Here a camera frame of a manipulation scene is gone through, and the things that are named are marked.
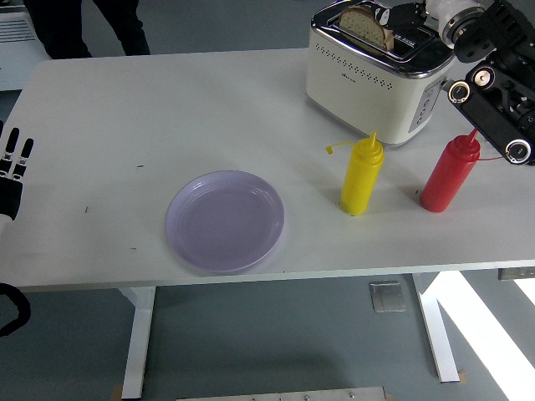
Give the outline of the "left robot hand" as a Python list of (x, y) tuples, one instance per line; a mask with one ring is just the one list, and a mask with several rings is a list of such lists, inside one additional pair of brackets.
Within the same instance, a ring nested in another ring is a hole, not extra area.
[(1, 231), (15, 221), (23, 194), (22, 179), (33, 150), (33, 138), (27, 138), (17, 154), (20, 129), (12, 128), (5, 148), (1, 151)]

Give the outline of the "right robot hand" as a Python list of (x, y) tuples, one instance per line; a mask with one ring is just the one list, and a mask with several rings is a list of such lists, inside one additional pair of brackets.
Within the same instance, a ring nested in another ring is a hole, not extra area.
[(413, 1), (392, 8), (376, 3), (372, 15), (381, 26), (389, 30), (422, 26), (428, 17), (438, 21), (444, 28), (448, 23), (454, 24), (463, 18), (478, 18), (484, 12), (478, 1)]

